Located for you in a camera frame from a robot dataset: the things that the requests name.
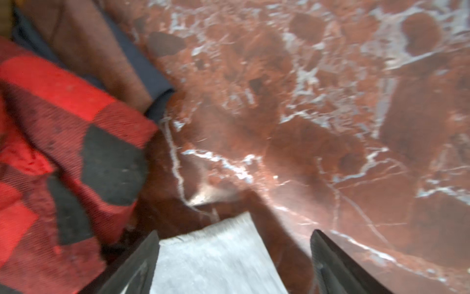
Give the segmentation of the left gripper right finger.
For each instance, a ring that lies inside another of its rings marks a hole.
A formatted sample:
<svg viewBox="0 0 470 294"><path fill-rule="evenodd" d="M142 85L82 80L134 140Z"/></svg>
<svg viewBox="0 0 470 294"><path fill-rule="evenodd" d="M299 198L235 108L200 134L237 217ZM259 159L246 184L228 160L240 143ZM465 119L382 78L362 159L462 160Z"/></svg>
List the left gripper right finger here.
<svg viewBox="0 0 470 294"><path fill-rule="evenodd" d="M321 230L310 238L315 282L321 294L392 294Z"/></svg>

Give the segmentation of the grey long sleeve shirt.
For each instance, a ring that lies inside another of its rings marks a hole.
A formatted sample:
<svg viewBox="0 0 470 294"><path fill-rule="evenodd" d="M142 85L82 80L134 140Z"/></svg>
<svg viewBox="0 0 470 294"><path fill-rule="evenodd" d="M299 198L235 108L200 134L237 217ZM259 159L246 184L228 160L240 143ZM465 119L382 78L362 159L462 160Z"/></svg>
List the grey long sleeve shirt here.
<svg viewBox="0 0 470 294"><path fill-rule="evenodd" d="M162 240L152 294L285 294L250 213Z"/></svg>

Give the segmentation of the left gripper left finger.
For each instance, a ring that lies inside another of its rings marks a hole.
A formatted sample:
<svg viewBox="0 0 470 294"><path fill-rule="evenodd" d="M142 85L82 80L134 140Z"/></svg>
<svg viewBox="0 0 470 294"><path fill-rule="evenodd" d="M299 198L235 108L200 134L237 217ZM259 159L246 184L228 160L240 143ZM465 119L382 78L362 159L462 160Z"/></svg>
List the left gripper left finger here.
<svg viewBox="0 0 470 294"><path fill-rule="evenodd" d="M149 294L159 257L160 239L154 230L140 238L81 294Z"/></svg>

